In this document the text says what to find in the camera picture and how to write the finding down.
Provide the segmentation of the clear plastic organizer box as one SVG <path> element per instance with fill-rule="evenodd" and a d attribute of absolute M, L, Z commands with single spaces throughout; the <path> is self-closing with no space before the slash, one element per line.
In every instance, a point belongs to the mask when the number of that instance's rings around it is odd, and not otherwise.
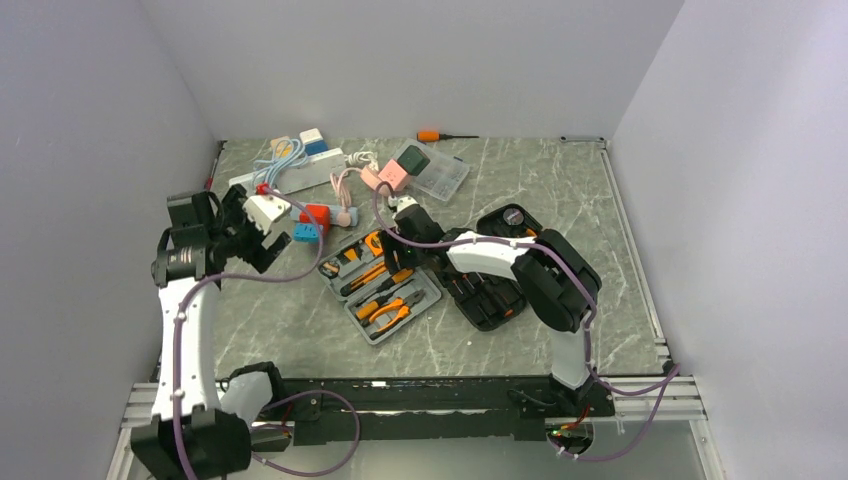
<path fill-rule="evenodd" d="M 471 170 L 469 163 L 413 139 L 406 139 L 393 157 L 398 159 L 409 150 L 419 150 L 430 160 L 422 172 L 411 180 L 409 187 L 442 202 L 448 202 L 453 197 Z"/>

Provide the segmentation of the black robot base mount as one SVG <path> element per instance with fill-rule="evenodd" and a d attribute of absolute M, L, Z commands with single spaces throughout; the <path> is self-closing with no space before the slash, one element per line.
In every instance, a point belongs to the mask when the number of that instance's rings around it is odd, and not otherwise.
<path fill-rule="evenodd" d="M 612 396 L 593 385 L 588 411 L 554 407 L 549 376 L 286 378 L 289 404 L 259 418 L 286 423 L 296 446 L 353 438 L 423 440 L 508 437 L 543 441 L 562 424 L 615 414 Z"/>

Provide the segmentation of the grey tool case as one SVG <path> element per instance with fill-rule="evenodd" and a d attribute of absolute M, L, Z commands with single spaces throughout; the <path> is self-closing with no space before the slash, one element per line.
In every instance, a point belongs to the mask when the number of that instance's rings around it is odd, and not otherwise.
<path fill-rule="evenodd" d="M 318 273 L 371 346 L 387 341 L 442 299 L 441 291 L 424 272 L 389 270 L 378 230 L 322 259 Z"/>

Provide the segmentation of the dark green cube adapter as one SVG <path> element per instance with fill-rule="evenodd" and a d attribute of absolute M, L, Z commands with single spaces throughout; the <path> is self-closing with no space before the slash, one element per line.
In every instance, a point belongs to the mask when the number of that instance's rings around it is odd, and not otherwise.
<path fill-rule="evenodd" d="M 418 146 L 408 145 L 397 156 L 396 162 L 408 175 L 417 177 L 430 164 L 431 160 Z"/>

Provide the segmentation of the light blue power strip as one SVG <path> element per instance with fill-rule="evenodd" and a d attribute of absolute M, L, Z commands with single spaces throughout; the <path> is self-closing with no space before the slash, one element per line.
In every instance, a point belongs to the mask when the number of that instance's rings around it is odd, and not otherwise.
<path fill-rule="evenodd" d="M 329 223 L 333 226 L 347 228 L 355 227 L 359 223 L 357 207 L 343 207 L 340 205 L 325 205 L 316 203 L 307 203 L 306 207 L 315 207 L 319 213 L 327 211 Z M 308 221 L 307 215 L 295 206 L 291 209 L 290 218 L 296 222 Z"/>

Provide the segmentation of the black tool case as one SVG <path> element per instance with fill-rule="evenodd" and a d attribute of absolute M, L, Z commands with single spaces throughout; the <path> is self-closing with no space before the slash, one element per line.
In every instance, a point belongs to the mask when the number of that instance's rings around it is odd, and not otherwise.
<path fill-rule="evenodd" d="M 527 240 L 543 230 L 524 207 L 507 204 L 476 223 L 478 236 Z M 512 272 L 519 253 L 507 245 L 483 242 L 459 247 L 436 278 L 460 312 L 477 330 L 490 332 L 529 308 L 530 302 Z"/>

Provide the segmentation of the white power strip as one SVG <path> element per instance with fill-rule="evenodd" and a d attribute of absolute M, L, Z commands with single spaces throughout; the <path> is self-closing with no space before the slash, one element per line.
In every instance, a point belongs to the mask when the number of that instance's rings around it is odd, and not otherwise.
<path fill-rule="evenodd" d="M 293 166 L 284 166 L 276 170 L 269 166 L 256 171 L 232 177 L 228 186 L 241 185 L 248 191 L 268 182 L 283 194 L 296 193 L 330 181 L 331 174 L 338 174 L 347 167 L 346 155 L 340 148 L 301 158 L 301 162 Z"/>

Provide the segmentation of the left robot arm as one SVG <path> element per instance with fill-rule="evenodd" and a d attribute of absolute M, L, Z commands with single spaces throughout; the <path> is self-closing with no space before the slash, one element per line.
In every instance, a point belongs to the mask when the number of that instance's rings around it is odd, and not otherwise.
<path fill-rule="evenodd" d="M 279 417 L 288 394 L 271 362 L 235 370 L 233 385 L 218 392 L 213 323 L 221 275 L 231 258 L 265 272 L 290 238 L 263 242 L 291 205 L 266 187 L 250 194 L 235 185 L 223 197 L 173 195 L 167 209 L 171 225 L 151 265 L 163 320 L 157 394 L 149 423 L 132 429 L 130 447 L 156 479 L 226 477 L 248 468 L 250 425 L 257 416 Z"/>

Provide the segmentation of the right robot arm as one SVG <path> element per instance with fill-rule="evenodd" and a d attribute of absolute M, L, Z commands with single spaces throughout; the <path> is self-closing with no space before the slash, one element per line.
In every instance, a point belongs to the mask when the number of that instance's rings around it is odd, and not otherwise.
<path fill-rule="evenodd" d="M 564 415 L 588 411 L 596 372 L 590 324 L 602 281 L 561 233 L 542 229 L 532 236 L 501 237 L 461 228 L 445 231 L 417 203 L 398 209 L 394 222 L 379 231 L 390 269 L 425 266 L 441 274 L 482 274 L 515 283 L 549 330 L 553 406 Z"/>

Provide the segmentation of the pink cube socket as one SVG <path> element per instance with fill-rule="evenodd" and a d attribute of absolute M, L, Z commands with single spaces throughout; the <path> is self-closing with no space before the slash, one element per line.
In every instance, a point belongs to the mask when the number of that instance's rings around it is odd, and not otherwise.
<path fill-rule="evenodd" d="M 386 182 L 387 186 L 380 189 L 383 195 L 388 195 L 389 190 L 395 193 L 401 192 L 410 183 L 413 176 L 405 170 L 396 159 L 389 160 L 377 174 L 378 182 Z"/>

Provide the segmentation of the red cube adapter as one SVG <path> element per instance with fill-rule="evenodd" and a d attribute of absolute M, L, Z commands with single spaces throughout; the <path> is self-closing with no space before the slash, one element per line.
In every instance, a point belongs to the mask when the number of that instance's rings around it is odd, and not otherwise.
<path fill-rule="evenodd" d="M 317 221 L 320 231 L 325 235 L 331 226 L 331 210 L 323 204 L 307 204 L 298 216 L 298 221 L 303 224 L 311 224 L 311 218 Z"/>

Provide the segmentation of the white and blue cube adapter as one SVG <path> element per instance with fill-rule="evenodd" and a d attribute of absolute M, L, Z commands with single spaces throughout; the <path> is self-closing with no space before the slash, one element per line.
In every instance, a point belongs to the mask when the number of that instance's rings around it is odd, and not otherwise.
<path fill-rule="evenodd" d="M 317 155 L 328 150 L 327 142 L 318 128 L 300 132 L 299 139 L 307 156 Z"/>

